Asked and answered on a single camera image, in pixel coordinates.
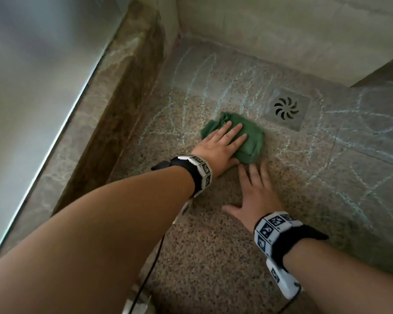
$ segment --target floor drain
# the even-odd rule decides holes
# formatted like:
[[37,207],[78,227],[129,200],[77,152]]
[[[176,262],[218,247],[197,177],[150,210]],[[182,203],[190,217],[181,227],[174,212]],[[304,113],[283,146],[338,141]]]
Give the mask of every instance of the floor drain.
[[289,129],[300,131],[309,104],[309,97],[288,89],[277,88],[265,106],[264,118]]

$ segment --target black cable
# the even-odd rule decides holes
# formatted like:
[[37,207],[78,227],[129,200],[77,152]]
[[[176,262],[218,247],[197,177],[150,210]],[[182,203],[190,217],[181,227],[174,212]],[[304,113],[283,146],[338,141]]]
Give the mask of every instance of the black cable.
[[283,307],[282,309],[280,309],[280,310],[277,312],[277,314],[283,313],[283,311],[285,311],[285,310],[288,308],[288,306],[290,306],[290,305],[295,301],[296,297],[300,294],[300,292],[301,292],[301,285],[299,285],[298,283],[294,283],[294,285],[295,285],[295,286],[298,286],[298,291],[297,291],[297,293],[294,295],[294,297],[293,297],[291,300],[288,301],[287,304],[284,305],[284,307]]
[[144,285],[147,283],[147,280],[150,277],[150,274],[152,273],[154,266],[156,265],[157,259],[159,258],[159,255],[160,255],[160,250],[162,250],[162,244],[163,244],[164,239],[165,239],[165,235],[163,235],[162,240],[160,240],[160,245],[159,245],[159,249],[156,254],[156,258],[154,258],[154,261],[153,261],[153,264],[151,265],[150,271],[148,272],[147,276],[145,277],[143,284],[140,286],[140,289],[138,290],[138,293],[137,293],[134,301],[132,302],[132,305],[131,305],[131,308],[129,309],[128,314],[131,314],[132,311],[134,310],[134,306],[136,305],[138,298],[140,297],[140,294],[141,294],[142,290],[144,289]]

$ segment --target hand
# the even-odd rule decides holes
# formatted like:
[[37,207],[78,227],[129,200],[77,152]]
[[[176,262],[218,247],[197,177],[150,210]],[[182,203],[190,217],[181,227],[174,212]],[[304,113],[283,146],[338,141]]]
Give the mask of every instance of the hand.
[[243,124],[239,123],[227,133],[230,127],[231,121],[228,121],[222,128],[211,132],[192,150],[192,154],[198,155],[208,162],[214,178],[223,174],[230,167],[239,164],[239,160],[231,158],[231,156],[245,142],[247,135],[243,134],[235,142],[230,143],[241,130]]
[[243,205],[238,208],[233,205],[223,206],[223,210],[241,221],[250,232],[263,216],[275,211],[282,211],[283,205],[274,192],[269,179],[266,163],[262,162],[259,175],[255,164],[249,165],[250,180],[245,167],[239,165],[240,186],[243,192]]

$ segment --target green cloth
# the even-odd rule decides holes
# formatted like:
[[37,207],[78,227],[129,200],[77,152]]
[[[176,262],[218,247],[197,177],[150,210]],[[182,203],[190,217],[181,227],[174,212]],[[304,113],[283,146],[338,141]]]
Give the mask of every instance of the green cloth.
[[241,115],[236,113],[222,112],[218,121],[211,120],[204,128],[202,128],[201,138],[204,139],[214,130],[220,129],[226,124],[227,121],[232,122],[229,131],[237,124],[243,124],[243,128],[232,141],[236,140],[242,134],[247,133],[248,135],[245,143],[243,143],[243,145],[236,151],[235,154],[233,154],[233,156],[241,163],[254,163],[261,154],[262,146],[264,144],[264,132],[256,124],[246,120]]

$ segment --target square metal drain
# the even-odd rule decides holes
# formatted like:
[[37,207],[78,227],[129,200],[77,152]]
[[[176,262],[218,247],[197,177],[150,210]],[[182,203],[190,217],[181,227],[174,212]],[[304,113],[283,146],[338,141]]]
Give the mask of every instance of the square metal drain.
[[265,106],[263,117],[267,121],[288,129],[300,131],[309,109],[310,98],[284,88],[275,89]]

